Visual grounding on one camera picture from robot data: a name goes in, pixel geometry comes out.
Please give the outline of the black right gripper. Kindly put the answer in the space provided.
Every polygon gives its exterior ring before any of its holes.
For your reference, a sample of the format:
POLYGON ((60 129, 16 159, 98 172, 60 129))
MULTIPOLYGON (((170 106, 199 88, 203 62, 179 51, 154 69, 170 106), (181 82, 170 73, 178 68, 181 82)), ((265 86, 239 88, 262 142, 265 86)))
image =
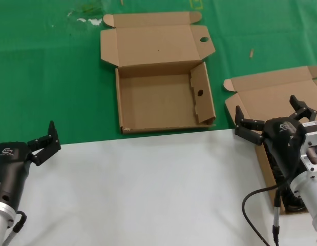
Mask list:
POLYGON ((304 172, 300 161, 300 149, 305 141, 305 134, 309 132, 309 127, 304 126, 299 120, 307 118, 309 121, 315 121, 317 111, 294 95, 291 95, 289 102, 294 109, 290 118, 274 118, 266 123, 262 120, 245 118, 240 106, 236 106, 235 134, 257 146, 260 146, 265 138, 268 150, 283 176, 293 180, 304 172), (257 131, 263 131, 264 137, 257 131))

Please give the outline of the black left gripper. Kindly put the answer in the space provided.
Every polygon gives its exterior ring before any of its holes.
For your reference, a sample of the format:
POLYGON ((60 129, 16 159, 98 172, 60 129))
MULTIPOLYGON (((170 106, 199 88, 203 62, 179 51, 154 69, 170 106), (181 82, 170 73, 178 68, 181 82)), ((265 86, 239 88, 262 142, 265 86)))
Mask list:
POLYGON ((46 136, 25 142, 0 143, 0 202, 18 209, 31 162, 42 165, 61 150, 54 124, 50 121, 46 136))

